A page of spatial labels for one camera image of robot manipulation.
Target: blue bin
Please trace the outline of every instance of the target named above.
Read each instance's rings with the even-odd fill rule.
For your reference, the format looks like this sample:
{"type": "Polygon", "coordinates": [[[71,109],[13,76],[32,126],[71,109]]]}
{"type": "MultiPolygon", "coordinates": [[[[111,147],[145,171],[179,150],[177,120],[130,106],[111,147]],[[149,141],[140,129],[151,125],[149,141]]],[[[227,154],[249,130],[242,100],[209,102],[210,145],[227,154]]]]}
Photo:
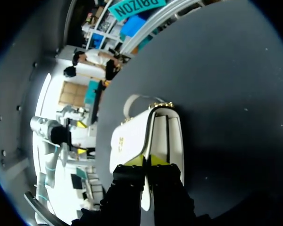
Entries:
{"type": "Polygon", "coordinates": [[[92,41],[93,41],[93,46],[95,48],[100,48],[100,43],[102,42],[104,36],[100,34],[93,34],[92,35],[92,41]]]}
{"type": "Polygon", "coordinates": [[[121,33],[129,37],[133,37],[138,30],[146,23],[147,20],[140,18],[138,15],[134,15],[128,19],[125,25],[121,29],[121,33]]]}

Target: blue box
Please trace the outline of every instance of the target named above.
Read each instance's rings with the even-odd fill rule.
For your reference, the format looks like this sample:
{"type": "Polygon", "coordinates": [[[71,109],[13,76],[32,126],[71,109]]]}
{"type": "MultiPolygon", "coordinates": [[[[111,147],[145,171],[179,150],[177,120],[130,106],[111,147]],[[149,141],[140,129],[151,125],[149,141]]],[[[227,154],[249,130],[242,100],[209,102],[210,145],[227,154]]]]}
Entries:
{"type": "Polygon", "coordinates": [[[128,19],[128,21],[122,27],[121,33],[129,37],[133,37],[146,22],[147,21],[145,19],[135,15],[128,19]]]}

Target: cardboard box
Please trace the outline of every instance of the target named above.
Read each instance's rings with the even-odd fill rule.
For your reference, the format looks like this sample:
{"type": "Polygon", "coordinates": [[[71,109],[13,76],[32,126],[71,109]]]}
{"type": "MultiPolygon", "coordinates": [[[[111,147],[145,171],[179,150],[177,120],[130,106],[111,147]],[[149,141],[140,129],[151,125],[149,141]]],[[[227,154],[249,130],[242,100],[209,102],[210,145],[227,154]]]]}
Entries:
{"type": "Polygon", "coordinates": [[[104,11],[104,7],[100,6],[98,8],[98,11],[96,11],[95,17],[99,18],[103,11],[104,11]]]}
{"type": "Polygon", "coordinates": [[[61,91],[59,105],[72,107],[85,107],[84,98],[87,86],[65,81],[61,91]]]}

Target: table surface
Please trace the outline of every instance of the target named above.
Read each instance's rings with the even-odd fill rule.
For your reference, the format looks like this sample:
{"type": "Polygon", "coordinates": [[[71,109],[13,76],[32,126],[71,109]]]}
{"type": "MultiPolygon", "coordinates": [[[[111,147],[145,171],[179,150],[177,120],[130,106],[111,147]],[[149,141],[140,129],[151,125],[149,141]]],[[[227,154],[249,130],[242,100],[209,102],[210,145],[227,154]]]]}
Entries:
{"type": "MultiPolygon", "coordinates": [[[[212,4],[155,37],[103,96],[97,173],[106,189],[112,132],[131,94],[173,101],[182,122],[185,187],[197,215],[219,216],[251,192],[283,191],[283,42],[246,0],[212,4]]],[[[147,108],[132,106],[136,115],[147,108]]],[[[142,212],[141,225],[154,225],[142,212]]]]}

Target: white handbag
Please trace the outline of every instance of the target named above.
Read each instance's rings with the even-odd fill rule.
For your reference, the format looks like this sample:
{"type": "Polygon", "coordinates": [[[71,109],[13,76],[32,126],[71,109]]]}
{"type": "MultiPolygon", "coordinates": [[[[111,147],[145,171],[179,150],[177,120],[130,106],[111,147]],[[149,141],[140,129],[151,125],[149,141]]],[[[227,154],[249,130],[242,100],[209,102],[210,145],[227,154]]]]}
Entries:
{"type": "MultiPolygon", "coordinates": [[[[125,123],[118,126],[112,134],[110,173],[117,165],[143,154],[147,160],[150,154],[168,162],[175,163],[181,171],[181,182],[184,183],[183,138],[178,113],[172,102],[166,103],[155,98],[149,109],[131,118],[129,109],[141,95],[130,96],[124,105],[125,123]]],[[[142,192],[141,207],[148,211],[151,207],[151,192],[147,176],[142,192]]]]}

